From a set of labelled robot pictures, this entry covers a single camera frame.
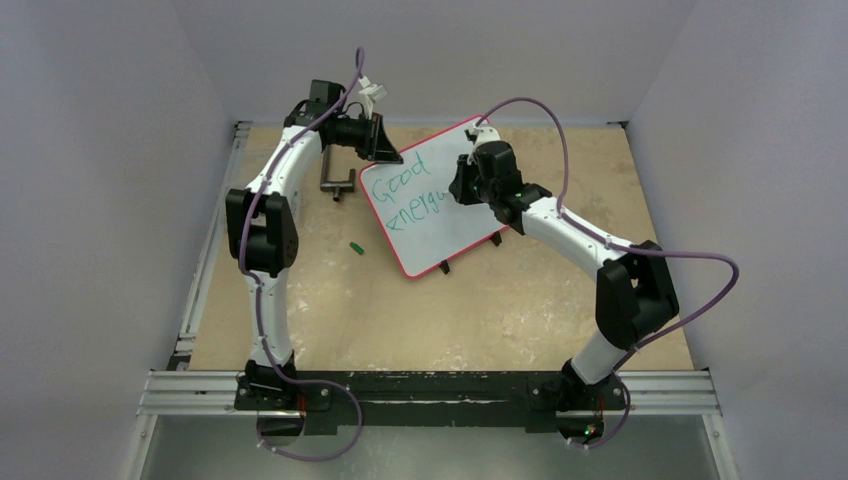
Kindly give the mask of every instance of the metal frame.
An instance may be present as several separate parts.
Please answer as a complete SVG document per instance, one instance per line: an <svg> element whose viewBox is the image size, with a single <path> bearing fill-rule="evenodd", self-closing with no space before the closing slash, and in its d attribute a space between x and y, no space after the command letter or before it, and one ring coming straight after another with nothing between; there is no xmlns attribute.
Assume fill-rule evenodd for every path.
<svg viewBox="0 0 848 480"><path fill-rule="evenodd" d="M175 355L190 356L194 349L209 282L215 266L223 215L221 206L227 187L238 171L245 155L247 137L253 122L236 124L230 159L221 183L215 211L200 251ZM130 451L122 475L138 480L144 470L150 443L159 416L259 416L297 417L296 411L255 412L233 408L236 376L232 371L164 371L150 372L136 412L136 424ZM631 415L699 415L708 435L716 469L721 480L739 480L739 473L727 442L718 399L709 372L620 372L632 396ZM560 412L559 416L586 415L589 412Z"/></svg>

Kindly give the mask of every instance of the whiteboard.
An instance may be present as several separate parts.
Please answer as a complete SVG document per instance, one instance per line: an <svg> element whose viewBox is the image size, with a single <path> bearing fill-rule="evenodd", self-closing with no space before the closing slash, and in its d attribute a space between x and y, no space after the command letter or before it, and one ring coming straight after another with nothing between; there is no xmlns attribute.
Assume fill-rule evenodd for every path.
<svg viewBox="0 0 848 480"><path fill-rule="evenodd" d="M403 165L373 164L359 183L403 273L417 278L506 228L487 204L464 206L448 193L459 155L471 152L465 120L402 150Z"/></svg>

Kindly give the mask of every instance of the wooden tabletop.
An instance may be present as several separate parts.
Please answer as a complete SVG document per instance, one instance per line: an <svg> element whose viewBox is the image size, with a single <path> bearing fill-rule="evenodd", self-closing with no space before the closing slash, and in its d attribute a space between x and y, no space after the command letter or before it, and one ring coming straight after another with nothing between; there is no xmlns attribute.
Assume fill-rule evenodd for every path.
<svg viewBox="0 0 848 480"><path fill-rule="evenodd" d="M389 128L401 148L439 128ZM524 181L555 194L563 161L554 129L500 128ZM620 128L568 129L571 181L566 205L636 243L655 239L641 185ZM280 128L254 127L231 186L242 188L267 162ZM331 152L331 180L365 162ZM288 321L299 369L558 370L595 331L595 286L540 242L503 234L435 270L406 278L362 193L333 202L318 188L317 159L301 185L300 251L289 276ZM358 255L349 246L364 250ZM190 368L241 370L251 346L247 284L226 247L215 262ZM692 369L681 332L634 356L629 370Z"/></svg>

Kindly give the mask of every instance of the white arm segment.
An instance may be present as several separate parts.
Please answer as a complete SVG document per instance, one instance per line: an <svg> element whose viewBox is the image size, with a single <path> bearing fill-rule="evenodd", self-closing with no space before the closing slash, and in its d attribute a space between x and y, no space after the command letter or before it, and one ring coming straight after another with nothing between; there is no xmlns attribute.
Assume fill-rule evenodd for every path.
<svg viewBox="0 0 848 480"><path fill-rule="evenodd" d="M583 220L571 210L566 210L569 217L607 238L609 242L630 245L631 242L628 240L610 235ZM605 261L624 256L623 252L608 249L604 243L598 242L557 218L556 198L553 197L533 202L522 214L521 222L527 236L554 248L579 266L593 281L597 281L598 269ZM625 354L627 352L610 344L600 331L595 331L589 342L571 360L571 365L587 385L594 385L606 378Z"/></svg>
<svg viewBox="0 0 848 480"><path fill-rule="evenodd" d="M283 146L290 141L304 127L288 127L283 129L283 136L274 154L271 155L271 160L262 169L262 172L253 179L247 189L251 192L259 190L259 184L265 178L268 168L271 166L272 160L282 150ZM292 209L292 215L295 219L299 217L300 205L297 196L297 188L303 175L309 169L312 162L321 156L321 137L315 132L307 132L300 140L297 141L283 156L282 160L277 164L277 168L271 172L271 183L265 188L265 194L279 193L286 197L289 201L289 206ZM265 272L253 271L262 280L262 295L260 301L262 303L262 326L265 329L265 335L268 338L268 345L271 347L271 353L274 360L279 365L285 365L292 355L291 339L289 338L288 320L286 313L286 283L289 276L289 269L284 268L277 278L271 278L271 275ZM247 287L250 291L250 312L251 325L253 327L253 348L250 350L250 359L255 361L257 365L270 367L268 357L262 349L262 343L259 339L259 332L256 329L256 282L250 277L245 277Z"/></svg>

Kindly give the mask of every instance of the wall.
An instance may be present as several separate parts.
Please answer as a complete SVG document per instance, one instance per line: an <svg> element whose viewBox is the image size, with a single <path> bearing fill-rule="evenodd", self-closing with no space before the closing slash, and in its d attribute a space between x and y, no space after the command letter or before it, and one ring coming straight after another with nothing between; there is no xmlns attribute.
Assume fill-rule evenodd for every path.
<svg viewBox="0 0 848 480"><path fill-rule="evenodd" d="M347 84L362 45L366 74L390 92L378 111L395 123L464 119L516 95L604 123L630 118L694 0L172 3L239 119L282 120L313 78ZM505 115L548 124L534 107Z"/></svg>
<svg viewBox="0 0 848 480"><path fill-rule="evenodd" d="M746 480L848 474L845 13L838 0L698 2L628 128L664 245L741 266L687 337ZM728 276L673 268L684 313Z"/></svg>
<svg viewBox="0 0 848 480"><path fill-rule="evenodd" d="M2 12L0 476L113 479L232 123L164 0Z"/></svg>

